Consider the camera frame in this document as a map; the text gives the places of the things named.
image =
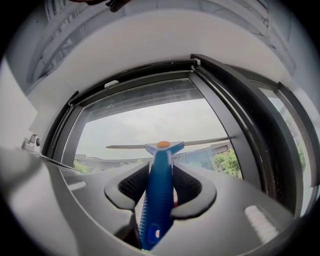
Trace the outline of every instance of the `blue handle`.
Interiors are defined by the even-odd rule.
[[[174,186],[171,156],[183,148],[183,142],[171,143],[166,147],[145,145],[145,149],[153,154],[153,163],[139,227],[144,250],[151,250],[172,225],[170,212],[174,207]]]

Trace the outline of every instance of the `tree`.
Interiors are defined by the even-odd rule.
[[[222,172],[234,177],[238,177],[240,166],[233,148],[215,155],[215,164],[222,167]]]
[[[86,174],[89,171],[89,166],[83,163],[79,163],[77,160],[73,161],[73,168],[78,170],[82,174]]]
[[[299,158],[300,158],[302,170],[304,171],[306,168],[306,159],[305,159],[305,155],[304,155],[303,146],[299,142],[295,142],[295,145],[296,145],[296,149],[298,150],[298,153],[299,153]]]

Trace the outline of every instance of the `sky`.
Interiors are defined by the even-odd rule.
[[[85,124],[76,154],[105,160],[150,158],[145,149],[108,149],[160,141],[200,141],[227,134],[207,101],[193,99],[135,109]],[[210,147],[185,147],[182,152]]]
[[[282,101],[278,98],[278,96],[272,90],[263,89],[263,88],[259,88],[259,89],[268,97],[271,103],[275,106],[276,110],[280,112],[280,110],[284,108],[285,105],[282,103]]]

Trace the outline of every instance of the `window glass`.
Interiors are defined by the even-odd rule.
[[[292,115],[289,113],[288,109],[285,107],[283,102],[277,97],[277,95],[272,91],[268,89],[259,88],[271,101],[271,103],[276,107],[276,109],[281,114],[282,118],[284,119],[286,125],[288,126],[291,135],[294,139],[296,148],[299,153],[299,159],[302,165],[303,172],[306,169],[306,160],[308,160],[307,150],[304,143],[304,140],[302,138],[302,135],[298,129],[298,126],[296,122],[294,121]]]
[[[152,161],[152,155],[144,148],[106,146],[190,142],[228,136],[215,112],[189,79],[126,90],[95,102],[81,115],[86,115],[86,119],[73,167],[82,173]],[[172,156],[172,161],[241,178],[238,160],[227,139],[185,146]]]
[[[272,104],[276,107],[276,109],[281,114],[284,119],[286,125],[288,126],[290,133],[294,139],[296,148],[299,153],[299,159],[302,166],[303,171],[303,201],[302,201],[302,211],[301,215],[303,215],[308,207],[308,203],[312,196],[311,189],[311,169],[309,164],[309,158],[307,154],[307,149],[302,138],[302,135],[299,131],[299,128],[294,121],[292,115],[289,113],[288,109],[285,107],[283,102],[278,98],[278,96],[272,91],[264,88],[259,88],[272,102]]]

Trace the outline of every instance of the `white wall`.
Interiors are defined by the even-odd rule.
[[[0,64],[0,147],[20,148],[24,138],[32,135],[29,127],[36,115],[4,58]]]
[[[39,111],[32,130],[44,138],[53,117],[76,90],[128,68],[205,54],[279,81],[281,61],[254,35],[220,17],[161,9],[127,16],[79,44],[28,96]]]

